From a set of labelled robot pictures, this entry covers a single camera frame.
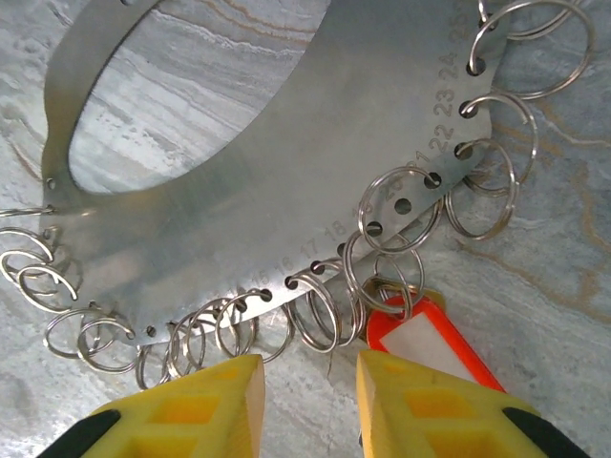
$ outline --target gray marble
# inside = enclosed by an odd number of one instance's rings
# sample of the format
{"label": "gray marble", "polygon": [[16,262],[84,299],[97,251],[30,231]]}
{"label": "gray marble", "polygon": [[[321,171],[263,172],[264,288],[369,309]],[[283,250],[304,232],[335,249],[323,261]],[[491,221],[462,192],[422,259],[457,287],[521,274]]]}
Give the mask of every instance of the gray marble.
{"label": "gray marble", "polygon": [[[0,5],[3,208],[41,201],[46,64],[84,4]],[[599,33],[595,58],[573,86],[531,104],[542,151],[510,227],[495,239],[469,242],[444,221],[421,254],[427,285],[446,295],[453,322],[505,388],[593,457],[611,457],[611,3],[582,4]],[[77,181],[91,191],[125,192],[205,161],[277,91],[326,7],[327,0],[162,2],[95,88],[71,150]],[[546,14],[525,11],[515,27]],[[580,27],[572,20],[537,41],[511,44],[496,84],[528,89],[568,74],[583,49]],[[492,117],[495,137],[523,166],[529,133],[502,106],[493,107]],[[500,205],[464,188],[456,190],[456,201],[470,227],[490,223]],[[37,228],[36,218],[6,223]],[[51,355],[41,343],[50,317],[5,282],[0,310],[3,455],[33,456],[77,419],[137,390],[131,375],[97,374]],[[262,348],[282,339],[282,322],[277,314],[263,318]],[[360,455],[354,364],[363,347],[323,356],[294,343],[267,366],[262,457],[287,450],[304,457]]]}

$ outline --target curved metal sheet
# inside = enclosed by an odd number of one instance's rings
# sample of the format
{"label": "curved metal sheet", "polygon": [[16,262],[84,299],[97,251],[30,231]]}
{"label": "curved metal sheet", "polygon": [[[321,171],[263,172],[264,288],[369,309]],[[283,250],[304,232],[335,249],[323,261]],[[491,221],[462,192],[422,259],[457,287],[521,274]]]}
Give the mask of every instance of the curved metal sheet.
{"label": "curved metal sheet", "polygon": [[[45,202],[57,212],[42,228],[57,229],[55,242],[82,270],[79,305],[124,315],[135,344],[166,340],[168,322],[239,289],[273,293],[249,301],[244,319],[294,299],[304,291],[285,288],[285,277],[336,256],[374,177],[414,162],[442,178],[433,190],[416,177],[382,190],[371,217],[388,239],[481,158],[459,161],[453,148],[489,136],[489,114],[464,119],[458,107],[490,90],[506,25],[487,35],[487,71],[473,77],[465,65],[475,2],[334,0],[291,76],[225,148],[157,187],[88,194],[68,167],[75,125],[106,62],[156,2],[92,0],[55,52],[45,88]],[[400,197],[411,201],[407,215],[393,209]]]}

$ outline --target drilled hole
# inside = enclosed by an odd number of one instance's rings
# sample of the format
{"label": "drilled hole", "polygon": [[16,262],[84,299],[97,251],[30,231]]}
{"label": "drilled hole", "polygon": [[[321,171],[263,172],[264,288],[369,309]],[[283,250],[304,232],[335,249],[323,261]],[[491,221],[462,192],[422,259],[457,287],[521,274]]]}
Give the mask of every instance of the drilled hole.
{"label": "drilled hole", "polygon": [[399,198],[394,202],[394,211],[399,215],[406,215],[411,211],[411,202],[406,198]]}
{"label": "drilled hole", "polygon": [[467,73],[471,76],[480,76],[484,72],[486,72],[486,61],[484,59],[475,58],[475,72],[472,72],[471,67],[467,64]]}
{"label": "drilled hole", "polygon": [[311,270],[316,275],[323,275],[325,273],[325,267],[321,264],[319,260],[314,261],[309,266],[309,270]]}
{"label": "drilled hole", "polygon": [[458,143],[456,145],[456,147],[454,148],[454,156],[458,159],[458,160],[467,160],[470,159],[471,156],[474,155],[474,147],[470,146],[468,148],[465,148],[462,153],[460,152],[460,149],[464,146],[464,143]]}
{"label": "drilled hole", "polygon": [[436,172],[430,172],[428,177],[424,177],[424,185],[429,189],[437,189],[441,186],[441,177]]}
{"label": "drilled hole", "polygon": [[372,237],[379,237],[382,235],[382,224],[378,221],[372,221],[367,225],[367,233]]}
{"label": "drilled hole", "polygon": [[[481,17],[479,18],[479,22],[477,23],[477,25],[479,26],[479,28],[484,27],[484,21],[481,20]],[[487,31],[493,31],[494,29],[496,29],[496,26],[498,24],[494,24],[493,26],[490,26],[490,28]]]}
{"label": "drilled hole", "polygon": [[273,295],[267,288],[261,290],[261,300],[263,302],[271,302]]}
{"label": "drilled hole", "polygon": [[292,277],[286,277],[284,279],[284,286],[288,289],[297,289],[297,281],[293,280]]}
{"label": "drilled hole", "polygon": [[458,109],[458,112],[460,113],[460,115],[462,117],[464,117],[465,119],[471,119],[472,117],[475,117],[475,115],[477,115],[477,106],[472,107],[469,111],[467,111],[467,105],[469,105],[471,103],[471,100],[467,100],[465,102],[462,102],[460,104],[460,108]]}

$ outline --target steel ring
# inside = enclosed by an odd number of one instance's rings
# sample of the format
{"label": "steel ring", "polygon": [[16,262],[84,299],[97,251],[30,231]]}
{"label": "steel ring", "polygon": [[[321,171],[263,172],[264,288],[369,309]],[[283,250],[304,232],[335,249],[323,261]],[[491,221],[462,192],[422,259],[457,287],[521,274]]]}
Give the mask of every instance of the steel ring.
{"label": "steel ring", "polygon": [[148,386],[146,382],[144,381],[144,365],[146,364],[146,359],[148,355],[151,353],[152,349],[153,349],[152,345],[145,345],[140,348],[136,356],[137,358],[136,367],[135,367],[136,383],[137,383],[137,386],[143,391],[149,388],[155,387],[155,386],[163,385],[166,382],[170,381],[170,374],[167,370],[167,362],[162,363],[161,378],[154,386]]}
{"label": "steel ring", "polygon": [[516,97],[521,98],[522,100],[536,100],[538,98],[542,98],[550,94],[555,94],[558,91],[561,91],[562,89],[572,84],[577,78],[579,78],[579,76],[583,73],[583,71],[588,66],[588,63],[590,62],[590,59],[592,58],[592,54],[594,52],[594,45],[596,43],[596,32],[594,30],[592,21],[587,16],[587,14],[583,12],[583,10],[579,8],[578,6],[576,6],[575,4],[567,0],[518,0],[514,3],[511,3],[501,8],[499,11],[493,14],[490,18],[488,18],[488,20],[484,22],[484,25],[479,29],[479,32],[477,33],[477,36],[475,37],[474,43],[471,46],[471,52],[469,53],[468,66],[469,66],[469,69],[474,74],[477,74],[477,62],[476,62],[477,57],[475,56],[477,52],[477,46],[479,45],[479,42],[482,40],[484,34],[488,30],[490,30],[491,27],[493,27],[496,23],[498,23],[498,21],[503,16],[513,11],[522,10],[523,8],[527,8],[533,5],[556,5],[556,6],[564,7],[567,10],[569,10],[570,12],[574,13],[583,22],[586,28],[587,46],[583,54],[583,58],[581,59],[581,62],[579,63],[579,65],[573,70],[571,74],[569,74],[566,78],[561,80],[559,83],[556,83],[552,86],[544,88],[540,91],[532,91],[532,92],[526,92],[526,93],[517,93],[517,92],[510,92],[510,91],[502,90],[502,92],[512,94]]}
{"label": "steel ring", "polygon": [[[53,331],[53,329],[60,324],[61,322],[63,322],[64,320],[73,317],[75,315],[86,315],[86,314],[93,314],[93,315],[97,315],[100,318],[101,317],[106,317],[106,314],[104,312],[102,312],[100,309],[98,308],[78,308],[76,310],[71,310],[69,312],[66,313],[62,313],[61,315],[56,316],[55,318],[53,318],[49,324],[47,324],[47,328],[45,329],[45,334],[43,337],[43,345],[45,345],[47,348],[49,348],[49,351],[52,352],[53,355],[55,356],[59,356],[60,358],[66,358],[68,360],[77,360],[79,359],[78,353],[77,352],[67,352],[67,351],[62,351],[57,349],[52,343],[51,343],[51,332]],[[99,353],[100,351],[102,351],[104,348],[101,349],[91,349],[90,354],[95,354],[95,353]]]}
{"label": "steel ring", "polygon": [[309,286],[312,290],[316,291],[327,308],[327,312],[331,318],[331,324],[333,325],[333,336],[330,339],[331,342],[327,345],[320,343],[307,331],[301,316],[297,312],[296,302],[289,304],[287,307],[289,317],[301,334],[302,342],[318,353],[329,353],[333,351],[333,349],[335,349],[339,344],[340,336],[342,335],[342,323],[339,319],[339,314],[337,312],[337,308],[335,307],[333,297],[323,283],[319,279],[315,278],[313,274],[309,274],[305,271],[298,272],[288,279],[287,284],[291,284],[294,281],[300,281]]}
{"label": "steel ring", "polygon": [[401,233],[398,233],[396,237],[398,237],[403,242],[405,242],[406,246],[409,246],[410,250],[415,250],[420,245],[422,245],[432,234],[432,231],[435,230],[435,228],[437,227],[437,224],[439,224],[439,221],[441,220],[442,213],[443,213],[443,198],[438,200],[435,203],[435,205],[433,206],[431,218],[429,219],[429,222],[427,223],[423,231],[418,235],[418,237],[416,237],[414,240],[409,240],[408,238],[403,236]]}
{"label": "steel ring", "polygon": [[[344,272],[344,265],[342,264],[342,260],[340,260],[339,258],[333,258],[330,260],[321,260],[316,264],[315,267],[318,268],[319,266],[324,267],[324,268],[329,267],[338,273]],[[361,328],[361,323],[363,321],[362,317],[365,314],[364,307],[358,301],[358,298],[354,296],[354,294],[352,294],[352,291],[349,288],[346,288],[346,290],[348,292],[348,300],[350,302],[350,310],[352,313],[352,317],[351,317],[352,326],[350,327],[351,331],[348,337],[343,338],[340,335],[340,340],[337,346],[347,346],[351,344],[352,342],[354,342],[354,340],[360,334],[359,331]],[[318,311],[318,308],[316,307],[316,294],[314,293],[313,290],[310,290],[305,294],[305,303],[307,303],[307,306],[309,307],[314,317],[314,321],[321,328],[321,330],[323,331],[323,334],[325,334],[325,337],[332,340],[333,331],[330,330],[327,324],[323,321],[321,314]]]}
{"label": "steel ring", "polygon": [[26,275],[25,274],[30,271],[42,272],[42,273],[49,274],[52,277],[56,278],[57,280],[59,280],[60,283],[63,283],[64,286],[66,286],[66,289],[70,293],[71,299],[73,301],[78,300],[78,295],[76,294],[76,290],[74,289],[74,287],[57,270],[55,270],[54,268],[46,264],[28,265],[17,273],[17,283],[18,283],[19,290],[24,295],[26,300],[29,303],[31,303],[32,305],[34,305],[36,308],[39,308],[40,310],[43,310],[49,313],[64,313],[70,310],[70,307],[61,307],[61,308],[53,307],[52,305],[44,303],[40,301],[39,299],[35,298],[32,295],[30,288],[26,285]]}
{"label": "steel ring", "polygon": [[[402,310],[397,310],[396,306],[388,305],[386,303],[380,302],[377,299],[373,298],[363,288],[361,283],[356,278],[356,274],[354,272],[354,265],[352,262],[352,252],[354,251],[354,244],[359,239],[359,237],[361,237],[361,233],[356,231],[348,238],[348,241],[346,242],[346,245],[344,247],[344,253],[342,255],[342,260],[344,262],[344,274],[346,275],[346,282],[348,284],[348,287],[351,288],[353,294],[359,297],[360,300],[363,301],[370,308],[373,308],[375,310],[380,310],[384,313],[388,313],[392,315],[395,315],[397,313],[405,313],[407,315],[407,313],[409,312],[408,307],[409,307],[409,301],[411,300],[411,298],[404,296],[406,308]],[[422,259],[420,258],[420,255],[418,255],[417,251],[411,250],[411,253],[416,258],[416,261],[418,262],[418,268],[420,269],[420,275],[421,275],[421,282],[423,282],[422,279],[424,279],[425,274],[424,274],[424,265],[422,263]]]}
{"label": "steel ring", "polygon": [[10,208],[7,210],[0,210],[0,218],[50,215],[54,211],[55,209],[51,205],[49,205],[46,208],[40,208],[40,207]]}
{"label": "steel ring", "polygon": [[[15,270],[14,275],[10,273],[10,269],[14,269],[14,268],[10,267],[9,258],[11,256],[16,256],[16,255],[25,256],[26,258],[29,258],[31,260],[36,260],[37,263],[39,264],[44,264],[44,265],[47,264],[47,261],[45,260],[43,256],[33,251],[29,251],[29,250],[7,250],[4,253],[0,254],[0,271],[2,271],[3,277],[7,279],[8,281],[10,281],[11,283],[13,283],[15,286],[18,286],[19,284],[16,279],[16,274],[18,270]],[[56,290],[35,291],[35,290],[30,289],[30,291],[32,292],[32,294],[36,296],[52,296],[57,293]]]}
{"label": "steel ring", "polygon": [[90,328],[92,328],[94,326],[100,326],[102,324],[108,324],[110,326],[118,327],[123,332],[125,332],[125,335],[128,336],[128,338],[129,338],[129,336],[132,336],[132,338],[134,338],[134,331],[130,327],[126,326],[125,324],[120,323],[115,318],[108,318],[108,317],[106,317],[106,318],[98,318],[96,320],[91,320],[90,322],[88,322],[85,325],[83,325],[81,327],[81,329],[80,329],[80,332],[78,333],[78,339],[76,340],[76,349],[77,349],[77,353],[78,353],[78,358],[80,358],[82,361],[87,363],[94,370],[97,370],[99,372],[106,372],[106,373],[109,373],[109,374],[124,374],[126,372],[129,372],[134,367],[136,367],[136,364],[137,364],[137,355],[128,364],[121,365],[119,367],[112,367],[112,366],[109,366],[109,365],[97,363],[90,356],[90,352],[89,352],[90,349],[89,348],[83,348],[84,346],[86,347],[86,344],[85,344],[84,338],[81,339],[81,336],[84,336],[85,332],[87,332],[88,329],[90,329]]}
{"label": "steel ring", "polygon": [[[54,261],[53,251],[51,250],[51,248],[49,248],[49,246],[47,246],[47,243],[45,243],[44,240],[42,240],[40,236],[38,236],[38,234],[35,234],[34,232],[29,231],[27,229],[20,229],[18,227],[4,227],[0,229],[0,236],[3,234],[11,234],[14,236],[23,236],[23,237],[26,237],[27,239],[30,239],[30,241],[36,244],[38,248],[42,250],[44,255],[48,258],[48,260],[45,263],[50,264]],[[19,269],[15,269],[14,267],[11,267],[8,264],[6,265],[6,270],[8,273],[13,274],[15,276],[17,275],[17,272],[19,272]],[[44,273],[41,272],[37,274],[29,274],[28,278],[36,278],[36,277],[40,277],[41,275],[44,275]]]}
{"label": "steel ring", "polygon": [[[240,301],[243,301],[246,298],[250,298],[250,297],[264,298],[265,297],[265,293],[263,291],[261,291],[261,290],[258,290],[258,289],[252,289],[250,291],[246,291],[245,293],[241,293],[238,296],[236,296],[235,298],[231,299],[229,302],[224,304],[221,307],[221,309],[219,310],[219,317],[217,318],[217,320],[216,320],[216,322],[214,324],[214,335],[215,335],[215,338],[217,339],[217,347],[228,358],[236,358],[236,357],[238,357],[240,355],[244,355],[244,354],[248,353],[248,351],[252,347],[252,344],[255,342],[255,339],[257,338],[257,323],[254,320],[250,320],[250,336],[248,337],[248,341],[246,341],[246,345],[244,346],[244,348],[240,348],[240,344],[238,343],[236,345],[236,352],[235,353],[232,353],[231,351],[229,351],[229,348],[227,348],[225,343],[222,341],[222,337],[221,337],[221,321],[222,321],[222,316],[225,313],[227,313],[227,310],[229,309],[229,307],[231,305],[233,305],[234,303],[238,303]],[[229,324],[233,325],[231,317],[229,317]]]}
{"label": "steel ring", "polygon": [[[538,152],[538,144],[539,144],[538,126],[537,126],[537,122],[535,121],[535,117],[533,116],[533,112],[531,111],[530,108],[528,108],[528,106],[522,100],[520,100],[519,98],[517,98],[514,95],[489,93],[489,94],[481,95],[475,98],[474,100],[472,100],[471,102],[467,103],[464,107],[462,107],[461,113],[468,113],[473,108],[475,108],[477,105],[479,105],[480,103],[483,103],[489,100],[509,105],[514,110],[516,110],[517,113],[520,115],[520,117],[522,118],[522,124],[529,124],[531,127],[531,131],[533,133],[531,154],[528,159],[528,164],[526,164],[526,168],[522,172],[522,175],[519,178],[516,178],[517,184],[523,184],[526,181],[526,178],[528,178],[529,174],[531,173],[531,170],[533,169],[533,165],[535,164],[535,159],[537,158],[537,152]],[[459,156],[460,153],[464,151],[465,149],[466,147],[463,145],[463,147],[460,148],[460,150],[456,152],[456,156]],[[489,194],[495,197],[506,196],[508,192],[507,188],[496,188],[496,189],[484,188],[478,185],[477,183],[475,183],[472,179],[469,178],[469,176],[466,176],[465,178],[463,178],[463,180],[465,184],[469,186],[470,188],[472,189],[476,188],[477,190],[485,194]]]}
{"label": "steel ring", "polygon": [[293,337],[295,336],[295,326],[293,325],[293,322],[290,320],[290,315],[288,313],[287,304],[281,305],[280,308],[282,309],[284,316],[286,317],[286,334],[284,336],[283,344],[280,345],[280,347],[278,347],[278,349],[274,353],[272,353],[271,355],[269,355],[266,358],[263,358],[264,364],[270,363],[274,361],[276,358],[278,358],[280,355],[282,355],[284,351],[286,350],[286,348],[288,347],[288,345],[293,340]]}
{"label": "steel ring", "polygon": [[498,144],[498,142],[492,140],[491,138],[481,138],[480,141],[486,141],[488,144],[498,149],[503,155],[505,163],[507,164],[507,173],[509,175],[509,193],[507,195],[505,207],[503,208],[503,211],[498,217],[498,220],[490,229],[485,232],[482,232],[480,234],[474,234],[472,232],[469,232],[460,223],[458,217],[456,216],[456,212],[453,208],[452,192],[449,192],[446,196],[444,196],[444,199],[446,200],[446,213],[448,214],[448,219],[450,220],[450,224],[452,225],[452,227],[462,236],[475,240],[490,239],[496,234],[498,234],[500,231],[502,231],[505,226],[507,226],[512,214],[514,213],[514,210],[516,209],[516,200],[519,189],[516,181],[516,174],[514,173],[514,164],[510,160],[509,155],[507,154],[505,149],[500,144]]}
{"label": "steel ring", "polygon": [[[193,319],[194,315],[195,315],[194,313],[189,313],[188,315],[185,315],[184,317],[182,317],[182,319],[177,324],[174,325],[172,331],[170,332],[170,341],[168,342],[168,348],[166,350],[167,352],[166,361],[167,361],[168,373],[170,377],[174,379],[188,375],[191,369],[194,368],[194,366],[190,362],[187,363],[187,367],[184,373],[180,372],[179,367],[178,367],[178,358],[180,355],[179,332],[181,331],[185,332],[184,324],[189,322],[189,324],[187,325],[187,328],[188,328],[188,326],[191,325],[191,320]],[[202,337],[199,366],[203,364],[204,357],[205,357],[205,336]]]}
{"label": "steel ring", "polygon": [[365,190],[365,193],[363,193],[363,196],[361,197],[361,201],[359,202],[359,206],[357,209],[357,224],[359,232],[365,238],[367,244],[379,253],[384,253],[387,255],[398,255],[400,253],[404,253],[407,250],[410,250],[414,246],[413,242],[409,242],[397,248],[384,247],[381,244],[377,243],[368,233],[366,225],[367,206],[369,205],[369,201],[373,197],[373,193],[375,193],[375,191],[379,189],[385,181],[394,177],[401,177],[402,175],[407,175],[411,173],[417,173],[419,175],[422,175],[424,178],[428,178],[429,180],[434,181],[434,179],[424,169],[405,165],[402,167],[396,167],[394,169],[391,169],[377,177],[369,184],[369,186]]}

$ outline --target key tag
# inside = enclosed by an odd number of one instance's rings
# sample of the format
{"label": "key tag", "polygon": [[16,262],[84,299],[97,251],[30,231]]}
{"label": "key tag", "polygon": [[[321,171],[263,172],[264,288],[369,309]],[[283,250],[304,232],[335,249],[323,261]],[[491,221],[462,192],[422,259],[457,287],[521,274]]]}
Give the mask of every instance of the key tag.
{"label": "key tag", "polygon": [[[404,301],[395,296],[386,303],[400,307]],[[414,305],[407,321],[373,311],[367,325],[367,343],[373,350],[505,391],[447,315],[427,296]]]}

